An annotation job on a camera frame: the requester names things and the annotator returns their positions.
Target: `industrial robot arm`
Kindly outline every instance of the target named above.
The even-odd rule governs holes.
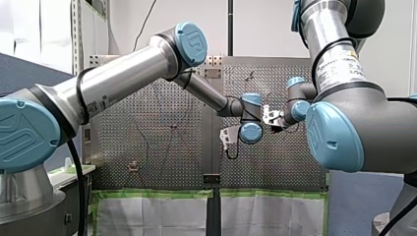
[[[196,25],[180,24],[152,36],[145,48],[85,70],[64,83],[35,85],[0,98],[0,229],[4,226],[7,233],[20,235],[21,220],[59,206],[65,197],[53,191],[43,162],[67,142],[78,156],[71,140],[81,125],[158,78],[180,85],[219,116],[241,117],[240,139],[256,143],[262,136],[260,96],[223,96],[187,71],[206,60],[207,50],[206,38]],[[79,166],[77,175],[82,178]],[[80,218],[84,216],[83,202],[81,194]],[[83,228],[80,223],[80,234]],[[42,231],[42,235],[59,233]]]
[[[308,44],[312,85],[289,81],[290,102],[277,120],[281,129],[306,120],[312,156],[324,167],[347,172],[412,173],[417,170],[417,109],[390,101],[367,81],[355,47],[378,28],[382,0],[298,2],[298,23]],[[301,98],[292,100],[298,93]],[[306,100],[314,99],[311,105]]]
[[[240,117],[240,125],[227,127],[220,131],[224,149],[242,141],[253,145],[263,136],[261,126],[261,96],[245,93],[242,97],[227,97],[215,90],[203,77],[195,73],[183,73],[173,82],[178,84],[199,100],[210,106],[220,117]]]

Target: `warning label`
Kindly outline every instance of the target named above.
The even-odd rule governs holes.
[[[356,53],[352,51],[345,51],[325,61],[318,66],[316,75],[322,89],[338,84],[366,81]]]

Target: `light blue cap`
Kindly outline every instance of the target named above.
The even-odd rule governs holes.
[[[245,144],[255,144],[262,137],[262,127],[257,123],[246,123],[240,129],[240,139]]]
[[[205,34],[196,24],[178,24],[175,28],[175,44],[188,65],[193,67],[205,62],[208,43]]]
[[[291,87],[304,82],[306,82],[306,80],[302,77],[293,77],[287,81],[287,88],[290,89]]]
[[[310,108],[310,103],[305,100],[299,100],[291,107],[292,118],[296,121],[304,121],[306,119],[307,110]]]
[[[261,106],[262,104],[262,98],[259,93],[244,93],[242,95],[242,100],[257,106]]]
[[[362,169],[364,149],[361,139],[341,110],[320,101],[309,108],[306,124],[310,152],[320,165],[345,172]]]
[[[0,173],[17,173],[42,164],[59,146],[61,130],[43,106],[0,98]]]

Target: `green trim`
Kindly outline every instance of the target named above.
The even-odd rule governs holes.
[[[325,209],[323,214],[323,235],[328,236],[328,193],[326,193],[325,197]]]
[[[100,199],[208,199],[212,198],[212,190],[202,191],[166,191],[166,190],[144,190],[144,189],[125,189],[125,190],[101,190],[93,191],[95,196]]]
[[[294,192],[294,191],[278,191],[278,190],[262,190],[262,189],[220,189],[221,197],[237,198],[237,197],[281,197],[288,199],[308,199],[322,200],[327,197],[328,193],[321,192]]]
[[[96,236],[98,226],[98,205],[100,200],[105,199],[208,199],[212,198],[212,190],[198,191],[167,191],[167,190],[144,190],[144,189],[124,189],[124,190],[94,190],[92,191],[92,227],[93,236]]]

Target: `pegboard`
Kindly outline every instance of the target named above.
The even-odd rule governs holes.
[[[229,58],[223,59],[223,93],[241,96],[258,92],[270,109],[286,107],[286,82],[295,76],[310,80],[309,59]],[[223,119],[223,127],[238,125],[238,118]],[[221,152],[221,186],[223,188],[267,188],[294,191],[326,191],[326,171],[310,155],[304,123],[279,134],[264,125],[260,142],[239,144],[239,156],[227,159]],[[229,148],[230,155],[237,146]]]
[[[101,57],[92,63],[108,61]],[[288,79],[310,79],[308,59],[209,57],[197,73],[211,68],[220,69],[221,79],[207,79],[223,94],[259,92],[271,109],[285,107]],[[222,188],[327,190],[327,172],[309,153],[303,123],[275,135],[264,127],[258,144],[241,143],[238,159],[229,160],[219,130],[237,124],[237,118],[221,122],[185,90],[158,80],[92,119],[91,156],[103,163],[93,187],[202,189],[204,174],[220,172]],[[132,163],[137,163],[137,171],[129,171]]]
[[[158,80],[91,121],[95,189],[201,189],[202,104]],[[129,171],[132,163],[137,171]]]

